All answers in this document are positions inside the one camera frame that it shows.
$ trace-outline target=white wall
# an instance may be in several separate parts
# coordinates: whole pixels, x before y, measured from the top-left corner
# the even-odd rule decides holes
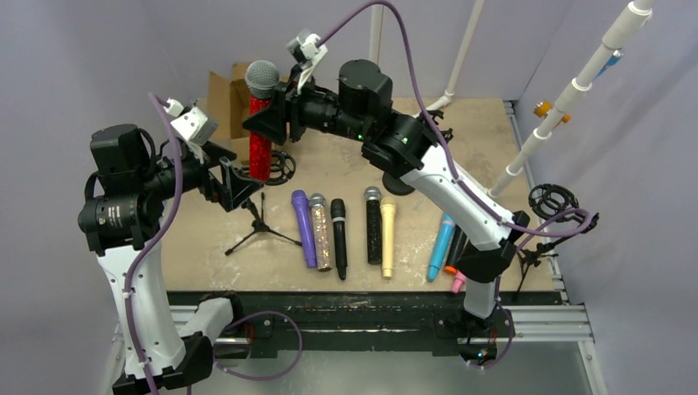
[[[443,95],[474,0],[393,3],[405,21],[421,93]],[[571,3],[486,0],[456,85],[456,96],[520,98]],[[396,96],[412,96],[403,39],[388,10],[384,13],[379,65],[396,82]]]
[[[0,13],[0,387],[102,393],[114,302],[77,227],[90,135],[180,95],[136,0],[16,0]]]
[[[304,28],[324,35],[363,2],[342,0],[143,0],[193,96],[207,92],[208,71],[230,75],[234,62],[265,58],[282,73],[293,65],[286,43]],[[407,27],[421,92],[443,94],[473,0],[395,0]],[[487,0],[456,94],[518,99],[542,58],[571,0]],[[315,72],[336,89],[339,67],[367,58],[370,9],[328,42],[329,54]],[[393,78],[395,97],[412,95],[397,22],[386,10],[379,65]]]
[[[519,102],[528,134],[626,4],[575,0]],[[559,248],[570,298],[589,309],[611,393],[695,393],[698,326],[698,4],[659,0],[626,56],[532,158],[598,228]]]

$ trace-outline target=black robot arm housing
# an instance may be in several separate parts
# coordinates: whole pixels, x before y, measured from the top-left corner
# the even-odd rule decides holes
[[[393,177],[421,169],[421,158],[436,144],[435,137],[422,117],[393,109],[393,81],[375,63],[344,63],[338,93],[316,86],[314,79],[298,93],[299,75],[300,67],[294,66],[289,81],[277,85],[270,105],[246,119],[243,127],[279,145],[288,137],[299,141],[312,128],[362,142],[362,156]]]

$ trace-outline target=tripod stand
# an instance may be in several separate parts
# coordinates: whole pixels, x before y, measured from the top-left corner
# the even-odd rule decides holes
[[[237,249],[240,245],[242,245],[242,243],[244,243],[245,241],[247,241],[247,239],[256,235],[257,233],[271,233],[272,235],[281,237],[282,239],[286,239],[286,240],[294,243],[295,245],[299,245],[299,246],[301,245],[300,241],[295,241],[288,236],[282,235],[281,233],[269,228],[269,225],[267,225],[264,222],[264,198],[265,198],[264,192],[262,192],[262,203],[261,203],[262,204],[262,215],[261,216],[259,215],[259,211],[257,211],[257,206],[255,206],[254,203],[251,200],[249,200],[249,198],[240,205],[242,208],[249,210],[249,212],[251,212],[252,215],[254,216],[254,221],[252,221],[252,232],[250,232],[249,235],[246,235],[240,242],[238,242],[238,244],[227,249],[225,252],[226,256],[232,254],[235,251],[235,249]]]

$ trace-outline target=black microphone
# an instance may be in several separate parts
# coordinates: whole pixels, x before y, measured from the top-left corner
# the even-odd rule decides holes
[[[334,199],[330,203],[329,213],[332,216],[334,226],[334,262],[340,280],[347,279],[347,237],[344,230],[345,215],[347,209],[342,199]]]

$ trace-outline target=microphone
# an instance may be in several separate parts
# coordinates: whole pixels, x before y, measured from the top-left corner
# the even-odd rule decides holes
[[[315,239],[315,255],[318,259],[318,271],[332,270],[332,259],[329,256],[329,233],[327,230],[327,216],[325,215],[325,196],[320,193],[310,195],[310,219],[313,222],[313,236]]]
[[[249,114],[267,107],[274,88],[279,83],[279,71],[267,60],[252,62],[244,74],[249,88]],[[272,142],[254,131],[249,134],[249,176],[262,181],[269,180],[272,169]]]
[[[329,213],[332,216],[334,226],[334,262],[337,265],[337,274],[340,280],[347,279],[347,237],[344,231],[344,222],[347,209],[342,199],[334,199],[329,205]]]
[[[305,192],[301,190],[293,191],[291,204],[295,209],[295,218],[298,220],[298,231],[300,232],[300,243],[303,245],[305,265],[311,269],[316,268],[318,259],[315,257],[315,242],[313,241],[313,230],[310,227],[308,198],[305,196]]]
[[[393,255],[395,250],[395,212],[398,205],[395,198],[386,196],[380,202],[380,214],[383,216],[383,278],[393,278]]]
[[[468,236],[463,233],[460,226],[456,225],[454,230],[454,238],[451,241],[451,248],[449,249],[449,254],[446,256],[446,266],[444,267],[444,272],[448,274],[453,274],[454,276],[458,272],[456,269],[456,262],[460,259],[465,251],[465,243],[468,241]]]
[[[431,250],[429,269],[426,273],[426,280],[428,282],[432,282],[436,278],[436,275],[439,274],[439,270],[441,270],[441,266],[444,264],[446,249],[449,247],[449,241],[451,241],[451,235],[454,232],[455,225],[454,220],[444,213],[443,217],[441,218],[439,235],[436,236],[434,249]]]
[[[366,251],[369,265],[380,265],[383,262],[383,247],[381,244],[380,190],[368,187],[364,192],[366,199]]]
[[[451,285],[451,292],[453,292],[454,294],[458,294],[460,292],[460,289],[463,288],[465,280],[465,275],[462,274],[459,270],[457,270],[456,277],[454,278],[454,283]]]

